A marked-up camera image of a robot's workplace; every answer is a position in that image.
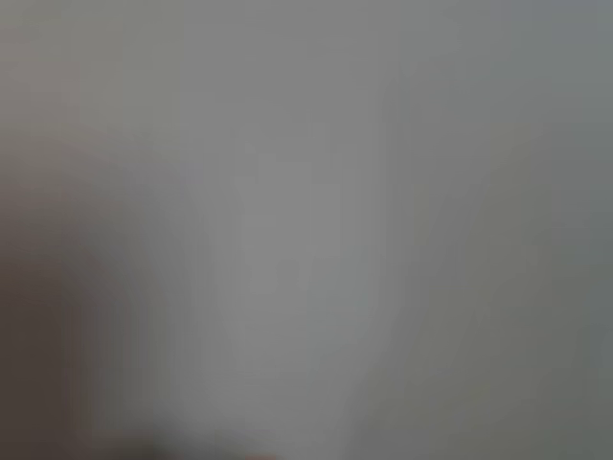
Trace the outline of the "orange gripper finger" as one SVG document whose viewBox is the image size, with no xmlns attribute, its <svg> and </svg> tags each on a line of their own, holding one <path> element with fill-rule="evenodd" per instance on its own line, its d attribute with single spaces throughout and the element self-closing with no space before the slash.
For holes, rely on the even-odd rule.
<svg viewBox="0 0 613 460">
<path fill-rule="evenodd" d="M 99 159 L 1 165 L 1 455 L 149 459 L 157 303 L 143 187 Z"/>
</svg>

